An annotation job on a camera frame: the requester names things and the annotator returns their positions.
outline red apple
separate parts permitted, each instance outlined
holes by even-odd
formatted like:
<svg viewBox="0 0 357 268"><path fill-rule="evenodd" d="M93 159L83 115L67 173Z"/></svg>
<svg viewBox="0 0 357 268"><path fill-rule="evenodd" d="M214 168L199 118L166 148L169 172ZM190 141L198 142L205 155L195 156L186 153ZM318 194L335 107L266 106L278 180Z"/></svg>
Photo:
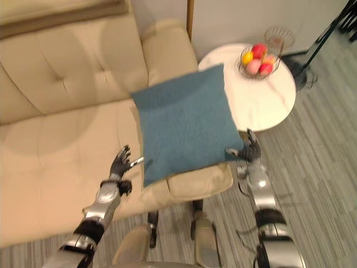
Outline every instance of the red apple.
<svg viewBox="0 0 357 268"><path fill-rule="evenodd" d="M273 64L263 63L259 68L259 73L261 75L268 75L273 71Z"/></svg>
<svg viewBox="0 0 357 268"><path fill-rule="evenodd" d="M263 43L256 44L252 48L253 57L255 59L261 59L267 53L267 51L268 49Z"/></svg>

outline tufted sofa back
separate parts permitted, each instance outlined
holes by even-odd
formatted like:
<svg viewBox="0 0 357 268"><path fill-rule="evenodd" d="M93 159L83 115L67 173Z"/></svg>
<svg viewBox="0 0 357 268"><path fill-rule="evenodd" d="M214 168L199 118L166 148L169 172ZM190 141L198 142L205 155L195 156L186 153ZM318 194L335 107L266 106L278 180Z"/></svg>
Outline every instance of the tufted sofa back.
<svg viewBox="0 0 357 268"><path fill-rule="evenodd" d="M86 21L73 22L75 14L69 16L72 23L0 40L0 124L126 99L147 87L131 8Z"/></svg>

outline white marble table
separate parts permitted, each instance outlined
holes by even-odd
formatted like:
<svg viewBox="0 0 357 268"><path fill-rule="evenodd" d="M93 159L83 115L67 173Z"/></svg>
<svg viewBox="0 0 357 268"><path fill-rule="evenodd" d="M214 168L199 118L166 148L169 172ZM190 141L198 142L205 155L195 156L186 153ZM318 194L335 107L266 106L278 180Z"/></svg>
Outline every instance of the white marble table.
<svg viewBox="0 0 357 268"><path fill-rule="evenodd" d="M233 120L240 131L247 128L262 131L282 122L292 110L295 82L286 65L264 80L243 77L235 62L248 44L231 44L218 47L201 60L199 70L224 63L224 84Z"/></svg>

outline sofa armrest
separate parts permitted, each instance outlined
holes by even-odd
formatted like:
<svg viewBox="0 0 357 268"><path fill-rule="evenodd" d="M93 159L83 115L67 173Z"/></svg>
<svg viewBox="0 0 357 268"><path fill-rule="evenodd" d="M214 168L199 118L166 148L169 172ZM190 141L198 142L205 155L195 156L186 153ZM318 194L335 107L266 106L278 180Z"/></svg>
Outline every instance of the sofa armrest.
<svg viewBox="0 0 357 268"><path fill-rule="evenodd" d="M198 70L198 64L184 26L164 20L142 35L142 47L149 87Z"/></svg>

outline teal pillow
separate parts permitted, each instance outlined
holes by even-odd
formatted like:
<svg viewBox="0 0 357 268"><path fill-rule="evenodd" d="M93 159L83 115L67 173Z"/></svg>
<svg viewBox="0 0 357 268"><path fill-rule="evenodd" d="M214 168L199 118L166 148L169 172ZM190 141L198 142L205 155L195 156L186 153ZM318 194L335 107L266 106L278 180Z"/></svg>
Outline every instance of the teal pillow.
<svg viewBox="0 0 357 268"><path fill-rule="evenodd" d="M143 133L144 186L227 161L226 147L243 148L224 92L223 65L141 90L132 98Z"/></svg>

